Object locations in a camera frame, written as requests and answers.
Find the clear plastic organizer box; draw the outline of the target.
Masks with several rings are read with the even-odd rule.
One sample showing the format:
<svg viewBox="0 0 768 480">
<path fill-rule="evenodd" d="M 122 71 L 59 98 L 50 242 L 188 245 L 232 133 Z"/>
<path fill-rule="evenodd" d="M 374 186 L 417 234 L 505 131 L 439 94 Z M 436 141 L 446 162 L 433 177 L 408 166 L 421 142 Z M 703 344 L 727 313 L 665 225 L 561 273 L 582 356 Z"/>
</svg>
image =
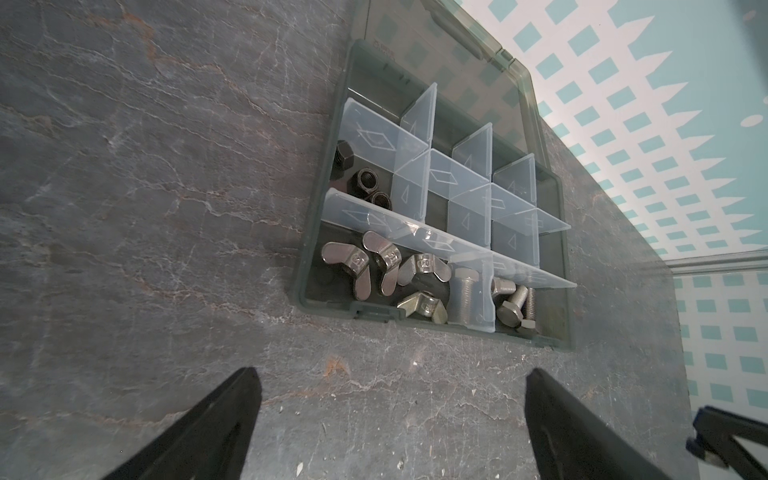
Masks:
<svg viewBox="0 0 768 480">
<path fill-rule="evenodd" d="M 449 333 L 519 338 L 566 348 L 570 292 L 562 186 L 544 151 L 534 88 L 526 67 L 457 1 L 360 1 L 331 119 L 293 286 L 312 314 L 394 321 Z M 359 160 L 332 180 L 338 140 Z M 360 167 L 377 172 L 388 210 L 346 192 Z M 387 297 L 382 272 L 364 249 L 374 231 L 403 261 L 431 253 L 452 270 L 447 283 L 417 274 Z M 327 242 L 356 245 L 370 257 L 371 294 L 358 301 L 353 279 L 321 257 Z M 475 323 L 444 325 L 397 304 L 427 291 L 447 313 L 457 267 L 480 274 Z M 491 296 L 494 277 L 529 288 L 522 326 L 496 310 L 511 295 Z"/>
</svg>

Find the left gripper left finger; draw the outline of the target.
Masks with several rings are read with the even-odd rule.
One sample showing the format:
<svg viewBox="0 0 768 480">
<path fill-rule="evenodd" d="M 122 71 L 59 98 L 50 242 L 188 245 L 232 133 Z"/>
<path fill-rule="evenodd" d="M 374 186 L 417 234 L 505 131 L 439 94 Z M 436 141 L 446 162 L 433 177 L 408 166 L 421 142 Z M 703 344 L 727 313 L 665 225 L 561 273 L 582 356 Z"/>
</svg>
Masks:
<svg viewBox="0 0 768 480">
<path fill-rule="evenodd" d="M 236 370 L 108 479 L 238 479 L 262 401 L 253 367 Z"/>
</svg>

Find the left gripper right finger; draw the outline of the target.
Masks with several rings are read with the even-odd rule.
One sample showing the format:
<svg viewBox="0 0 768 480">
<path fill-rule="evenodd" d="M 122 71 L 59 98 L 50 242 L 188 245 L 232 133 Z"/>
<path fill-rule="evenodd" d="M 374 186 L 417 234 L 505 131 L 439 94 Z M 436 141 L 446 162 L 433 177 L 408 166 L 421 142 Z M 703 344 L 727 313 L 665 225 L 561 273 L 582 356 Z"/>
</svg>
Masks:
<svg viewBox="0 0 768 480">
<path fill-rule="evenodd" d="M 526 377 L 524 406 L 542 479 L 666 479 L 545 370 Z"/>
</svg>

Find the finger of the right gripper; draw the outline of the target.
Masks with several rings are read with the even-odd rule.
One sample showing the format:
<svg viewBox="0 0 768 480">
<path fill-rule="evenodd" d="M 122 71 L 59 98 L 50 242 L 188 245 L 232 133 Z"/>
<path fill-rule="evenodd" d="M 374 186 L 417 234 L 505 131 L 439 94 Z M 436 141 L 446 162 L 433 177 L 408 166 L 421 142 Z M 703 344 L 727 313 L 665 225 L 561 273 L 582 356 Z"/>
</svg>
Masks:
<svg viewBox="0 0 768 480">
<path fill-rule="evenodd" d="M 738 438 L 767 446 L 767 424 L 726 410 L 705 406 L 693 420 L 695 437 L 686 440 L 686 450 L 710 465 L 733 469 L 742 479 L 767 480 L 767 468 Z"/>
</svg>

